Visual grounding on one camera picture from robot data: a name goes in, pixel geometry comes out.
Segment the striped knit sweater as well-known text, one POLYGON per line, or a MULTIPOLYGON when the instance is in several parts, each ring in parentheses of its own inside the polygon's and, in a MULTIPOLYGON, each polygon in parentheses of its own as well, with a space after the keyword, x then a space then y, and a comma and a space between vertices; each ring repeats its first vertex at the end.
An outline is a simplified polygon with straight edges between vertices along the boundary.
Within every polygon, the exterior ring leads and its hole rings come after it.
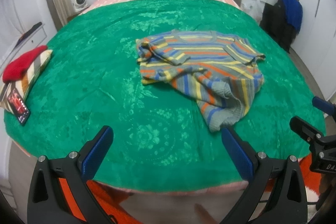
POLYGON ((242 119, 264 84, 265 55, 246 38, 217 31, 170 31, 136 41, 144 85, 167 83, 196 100, 210 131, 242 119))

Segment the orange fleece jacket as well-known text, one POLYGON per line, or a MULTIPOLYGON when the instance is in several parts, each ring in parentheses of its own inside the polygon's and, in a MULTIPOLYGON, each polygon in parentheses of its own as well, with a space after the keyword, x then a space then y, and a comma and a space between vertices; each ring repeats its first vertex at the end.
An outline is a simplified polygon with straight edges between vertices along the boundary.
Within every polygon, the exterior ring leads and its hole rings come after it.
MULTIPOLYGON (((311 155, 307 155, 299 161, 299 166, 306 186, 307 199, 311 202, 316 202, 320 194, 319 187, 321 185, 322 174, 310 171, 309 167, 311 162, 311 155)), ((60 178, 59 183, 71 214, 77 219, 85 222, 86 219, 71 193, 68 182, 66 179, 60 178)), ((139 220, 132 217, 120 205, 120 203, 129 198, 127 192, 111 188, 94 180, 89 180, 87 186, 93 193, 98 204, 102 207, 105 213, 109 215, 113 223, 140 223, 139 220)))

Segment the black smartphone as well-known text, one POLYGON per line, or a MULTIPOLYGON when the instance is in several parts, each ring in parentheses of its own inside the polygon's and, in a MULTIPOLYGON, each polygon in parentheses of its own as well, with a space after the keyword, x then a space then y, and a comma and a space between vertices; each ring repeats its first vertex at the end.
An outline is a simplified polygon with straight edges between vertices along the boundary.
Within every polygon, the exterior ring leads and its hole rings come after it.
POLYGON ((30 111, 16 88, 9 93, 7 101, 20 125, 24 126, 30 116, 30 111))

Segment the blue garment on chair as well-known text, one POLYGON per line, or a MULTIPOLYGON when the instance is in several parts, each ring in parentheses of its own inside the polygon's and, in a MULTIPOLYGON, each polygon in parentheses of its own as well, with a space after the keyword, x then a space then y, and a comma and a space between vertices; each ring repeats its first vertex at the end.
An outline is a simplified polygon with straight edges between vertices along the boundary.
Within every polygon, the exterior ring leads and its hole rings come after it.
POLYGON ((298 0, 282 0, 285 7, 286 22, 291 25, 297 33, 301 30, 303 8, 298 0))

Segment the striped folded cloth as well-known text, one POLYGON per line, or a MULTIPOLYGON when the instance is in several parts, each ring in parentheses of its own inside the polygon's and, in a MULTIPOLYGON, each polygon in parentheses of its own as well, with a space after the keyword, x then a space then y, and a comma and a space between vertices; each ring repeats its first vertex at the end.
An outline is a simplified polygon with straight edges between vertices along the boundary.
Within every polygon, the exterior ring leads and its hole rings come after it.
POLYGON ((42 73, 42 71, 48 65, 53 50, 43 51, 29 66, 27 71, 23 73, 23 77, 20 80, 9 82, 4 84, 1 88, 1 108, 5 109, 9 113, 13 114, 13 110, 10 107, 7 97, 13 90, 16 88, 23 101, 26 102, 26 99, 29 95, 30 90, 33 88, 34 83, 42 73))

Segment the red knit garment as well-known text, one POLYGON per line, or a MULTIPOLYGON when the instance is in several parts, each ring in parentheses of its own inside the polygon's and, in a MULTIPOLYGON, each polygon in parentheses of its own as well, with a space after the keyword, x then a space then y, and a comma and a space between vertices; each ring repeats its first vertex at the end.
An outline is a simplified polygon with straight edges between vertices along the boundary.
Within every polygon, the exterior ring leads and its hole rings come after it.
POLYGON ((3 83, 20 80, 24 73, 29 69, 34 60, 44 51, 48 50, 47 46, 39 46, 30 50, 5 67, 2 75, 3 83))

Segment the green bed blanket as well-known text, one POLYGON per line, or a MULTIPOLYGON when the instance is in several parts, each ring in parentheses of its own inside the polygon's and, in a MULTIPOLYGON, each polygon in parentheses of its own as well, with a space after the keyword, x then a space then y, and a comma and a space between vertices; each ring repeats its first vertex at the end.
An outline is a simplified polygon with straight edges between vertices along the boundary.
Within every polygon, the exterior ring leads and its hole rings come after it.
POLYGON ((96 174, 100 182, 144 192, 240 187, 222 128, 210 131, 196 100, 167 83, 141 81, 136 41, 173 30, 237 35, 264 54, 257 63, 264 84, 232 126, 270 157, 309 154, 290 119, 319 130, 325 119, 304 77, 254 19, 215 0, 135 0, 77 16, 48 43, 52 57, 27 97, 27 123, 5 113, 7 133, 31 155, 54 159, 110 126, 114 141, 96 174))

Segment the white side cabinet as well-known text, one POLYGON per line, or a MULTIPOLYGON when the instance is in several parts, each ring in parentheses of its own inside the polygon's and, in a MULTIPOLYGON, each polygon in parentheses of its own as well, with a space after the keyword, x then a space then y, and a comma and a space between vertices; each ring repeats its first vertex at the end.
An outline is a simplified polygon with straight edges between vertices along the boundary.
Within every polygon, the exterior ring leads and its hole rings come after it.
POLYGON ((5 67, 22 54, 33 50, 34 48, 47 44, 47 33, 45 24, 38 22, 34 24, 26 33, 24 33, 16 42, 15 47, 10 51, 6 58, 1 62, 1 73, 5 67))

